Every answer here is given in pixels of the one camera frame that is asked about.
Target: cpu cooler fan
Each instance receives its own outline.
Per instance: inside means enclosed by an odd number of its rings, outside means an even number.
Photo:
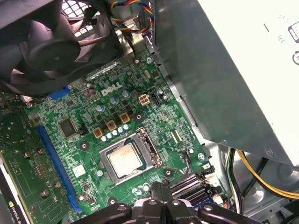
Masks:
[[[121,54],[106,2],[80,2],[90,6],[84,16],[68,18],[63,0],[0,1],[0,89],[43,96]],[[78,41],[86,24],[94,32]]]

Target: cpu socket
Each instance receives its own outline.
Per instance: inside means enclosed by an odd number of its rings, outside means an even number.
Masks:
[[[100,156],[116,185],[162,165],[157,149],[143,127],[100,151]]]

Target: black cable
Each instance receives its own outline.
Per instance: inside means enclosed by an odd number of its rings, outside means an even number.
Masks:
[[[258,182],[259,185],[262,186],[262,188],[264,188],[266,191],[268,191],[269,193],[271,193],[272,195],[276,196],[276,197],[280,197],[280,198],[284,198],[284,199],[291,199],[291,200],[297,200],[295,198],[292,197],[285,197],[282,195],[277,194],[276,192],[274,192],[273,190],[269,189],[266,185],[264,185],[262,182],[260,182],[260,180],[258,180],[255,176],[253,176],[253,178],[255,178],[256,182]]]
[[[299,216],[291,215],[288,218],[286,218],[284,221],[281,222],[281,224],[291,224],[295,220],[299,219]]]
[[[232,181],[232,184],[236,190],[236,194],[239,200],[239,204],[240,204],[240,214],[244,213],[244,202],[243,202],[243,197],[239,188],[239,185],[235,179],[235,175],[234,175],[234,170],[233,170],[233,165],[234,165],[234,157],[235,157],[235,149],[231,148],[231,157],[230,157],[230,161],[229,161],[229,168],[228,171],[230,173],[230,178]]]
[[[256,169],[256,173],[258,175],[260,175],[264,169],[264,167],[266,166],[267,162],[268,162],[269,159],[266,159],[266,158],[262,158],[262,160],[260,161],[260,163],[258,164],[257,166],[257,169]],[[252,189],[252,187],[255,185],[256,183],[256,178],[252,178],[250,183],[247,185],[247,187],[244,189],[244,191],[242,192],[242,196],[245,197],[248,192]]]

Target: blue pcie slot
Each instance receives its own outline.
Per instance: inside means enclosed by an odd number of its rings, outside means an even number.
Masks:
[[[75,211],[82,211],[81,208],[79,208],[79,205],[77,203],[77,197],[76,197],[76,191],[69,179],[69,176],[67,175],[62,162],[60,161],[60,158],[56,152],[56,149],[54,148],[51,139],[47,133],[47,130],[44,126],[37,126],[36,127],[39,135],[41,136],[41,140],[44,143],[52,161],[53,164],[58,172],[58,174],[60,175],[60,178],[68,192],[68,198],[74,208]]]

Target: dell logo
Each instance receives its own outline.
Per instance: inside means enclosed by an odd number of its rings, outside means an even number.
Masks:
[[[107,89],[103,89],[101,91],[101,93],[103,96],[107,96],[109,93],[113,92],[114,90],[118,90],[121,87],[122,87],[122,85],[119,84],[119,82],[117,82],[116,84],[113,84],[112,86],[108,86]]]

